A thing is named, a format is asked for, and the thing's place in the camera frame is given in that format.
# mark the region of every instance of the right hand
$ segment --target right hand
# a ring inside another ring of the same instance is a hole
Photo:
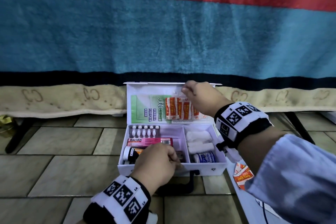
[[[214,117],[223,106],[234,103],[208,82],[187,81],[182,87],[182,92],[190,99],[196,110],[211,117]]]

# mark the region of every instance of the left hand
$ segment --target left hand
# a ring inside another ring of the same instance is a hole
[[[162,185],[169,182],[175,169],[181,168],[181,162],[175,149],[163,143],[148,146],[135,162],[130,177],[141,182],[150,195]]]

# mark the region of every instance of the white first aid box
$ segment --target white first aid box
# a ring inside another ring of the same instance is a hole
[[[134,169],[133,164],[124,164],[123,153],[132,125],[159,125],[160,137],[173,138],[175,150],[183,151],[186,162],[174,176],[189,176],[190,171],[199,170],[201,176],[221,175],[228,163],[225,154],[216,147],[213,150],[216,163],[194,163],[193,156],[187,150],[186,133],[188,131],[208,131],[212,143],[216,145],[219,132],[215,128],[212,117],[199,120],[166,120],[165,98],[170,96],[185,97],[181,92],[183,83],[178,82],[126,82],[127,85],[127,128],[120,153],[118,170],[121,175],[128,176]]]

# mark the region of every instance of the box lid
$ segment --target box lid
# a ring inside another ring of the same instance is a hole
[[[167,120],[165,99],[186,97],[183,82],[125,82],[127,85],[127,124],[211,124],[212,117],[199,120]],[[211,83],[214,87],[221,85]]]

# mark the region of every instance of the green booklet cover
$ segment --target green booklet cover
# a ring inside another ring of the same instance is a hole
[[[131,95],[132,124],[170,124],[166,119],[166,98],[171,95]]]

